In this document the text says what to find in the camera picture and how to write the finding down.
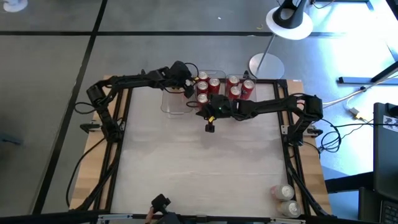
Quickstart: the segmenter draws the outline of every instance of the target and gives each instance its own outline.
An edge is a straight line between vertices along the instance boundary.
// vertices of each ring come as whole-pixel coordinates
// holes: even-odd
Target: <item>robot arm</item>
[[[101,119],[101,130],[106,140],[118,142],[121,140],[122,132],[117,122],[112,119],[108,105],[120,90],[143,86],[161,90],[168,87],[183,88],[185,97],[189,98],[194,92],[192,81],[192,74],[188,67],[183,62],[176,61],[171,68],[164,67],[149,73],[142,70],[139,75],[113,76],[107,80],[101,80],[89,87],[86,92]],[[103,87],[110,88],[108,95],[105,95]]]
[[[294,146],[303,144],[303,133],[308,126],[323,118],[322,100],[317,96],[290,95],[283,99],[253,102],[251,100],[230,101],[223,95],[211,95],[210,102],[197,112],[197,115],[208,121],[207,132],[214,132],[213,121],[218,118],[233,117],[238,121],[251,119],[259,114],[278,111],[293,112],[298,116],[298,121],[287,128],[286,140]]]

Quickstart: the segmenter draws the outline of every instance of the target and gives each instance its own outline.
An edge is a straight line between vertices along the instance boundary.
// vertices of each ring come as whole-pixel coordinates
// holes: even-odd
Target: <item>hand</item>
[[[149,209],[149,212],[147,214],[147,216],[145,217],[145,224],[150,224],[150,222],[152,221],[152,217],[154,216],[154,208],[151,207]]]

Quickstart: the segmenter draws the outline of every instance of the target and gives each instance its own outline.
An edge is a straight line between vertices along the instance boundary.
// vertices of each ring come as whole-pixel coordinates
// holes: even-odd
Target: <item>soda can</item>
[[[239,89],[239,87],[237,87],[237,86],[232,86],[232,87],[229,89],[228,98],[229,98],[230,100],[238,99],[240,94],[241,94],[241,90]]]
[[[220,92],[220,80],[211,78],[209,80],[209,94],[218,94]]]
[[[239,78],[234,75],[231,75],[226,79],[225,92],[228,93],[232,86],[238,86],[238,85],[239,85]]]
[[[271,195],[274,199],[288,201],[294,196],[294,189],[289,184],[275,185],[271,187]]]
[[[208,98],[206,93],[200,93],[197,97],[198,108],[201,109],[203,105],[208,103]]]
[[[197,95],[199,95],[200,93],[206,93],[207,94],[208,91],[208,84],[205,81],[200,81],[197,84]]]
[[[205,82],[207,82],[210,79],[209,74],[207,74],[206,72],[200,72],[198,74],[198,78],[199,81],[205,81]]]
[[[242,100],[247,100],[250,98],[251,92],[253,92],[254,89],[254,82],[252,80],[246,80],[242,84],[242,94],[241,94],[241,99]]]
[[[300,205],[294,200],[281,202],[278,204],[277,210],[289,218],[297,218],[301,215]]]

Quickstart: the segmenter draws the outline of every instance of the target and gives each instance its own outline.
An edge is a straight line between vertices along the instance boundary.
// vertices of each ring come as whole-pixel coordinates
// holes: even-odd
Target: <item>wooden table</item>
[[[287,80],[287,84],[288,84],[289,94],[303,92],[303,83],[300,80]],[[279,92],[280,96],[282,97],[284,95],[282,89],[280,89]],[[127,96],[127,90],[125,90],[122,97],[121,109],[119,110],[119,116],[118,116],[119,118],[122,116],[124,111],[126,96]],[[116,100],[112,101],[109,104],[108,108],[111,113],[113,113],[114,111],[115,102]],[[284,117],[284,122],[288,123],[287,113],[283,112],[282,114]],[[93,120],[97,121],[100,120],[96,113],[93,117]],[[103,138],[103,133],[101,131],[91,132],[88,135],[85,151],[88,150],[92,145],[97,143],[102,138]],[[316,145],[314,138],[305,136],[304,141]],[[99,146],[97,146],[95,150],[89,153],[86,156],[86,158],[82,161],[75,184],[75,189],[72,194],[72,201],[70,204],[70,208],[76,208],[77,206],[79,206],[84,201],[84,199],[90,194],[94,186],[98,183],[100,178],[101,166],[104,159],[105,147],[106,147],[106,141],[103,141]],[[111,155],[114,154],[115,148],[116,147],[113,146],[113,153],[111,153]],[[314,199],[322,206],[322,208],[326,212],[331,214],[331,207],[329,204],[328,193],[325,187],[325,180],[323,178],[318,152],[312,146],[309,146],[307,144],[304,144],[303,146],[299,147],[299,149],[300,149],[300,157],[304,173],[305,185],[313,195]],[[105,201],[108,192],[108,184],[109,181],[107,185],[104,187],[99,208],[104,208],[105,206]],[[297,201],[299,203],[302,203],[300,190],[298,189],[297,186],[295,186],[295,189],[297,193],[296,194]]]

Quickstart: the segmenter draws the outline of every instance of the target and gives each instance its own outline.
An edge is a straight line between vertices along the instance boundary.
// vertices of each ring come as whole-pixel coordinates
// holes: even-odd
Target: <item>can lid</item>
[[[218,78],[211,78],[209,80],[209,84],[211,86],[218,86],[220,84],[220,80]]]
[[[198,95],[198,102],[199,103],[206,103],[207,102],[207,94],[206,93],[200,93]]]
[[[199,90],[206,90],[208,87],[207,82],[206,81],[200,81],[198,82],[198,89]]]
[[[285,197],[290,198],[293,197],[294,195],[293,187],[291,187],[290,185],[284,185],[280,191],[282,192],[282,195]]]
[[[287,209],[289,209],[289,212],[294,216],[299,216],[301,214],[300,205],[295,201],[291,201]]]
[[[254,82],[252,80],[246,80],[243,82],[244,87],[248,89],[254,88]]]
[[[207,79],[207,78],[209,77],[209,75],[207,75],[206,72],[200,72],[199,75],[198,75],[198,77],[199,77],[200,79]]]
[[[241,94],[241,90],[237,86],[232,86],[230,91],[232,94],[234,94],[236,96]]]
[[[238,77],[236,77],[236,76],[230,76],[229,78],[228,78],[228,80],[232,83],[232,84],[237,84],[237,83],[239,83],[239,78]]]

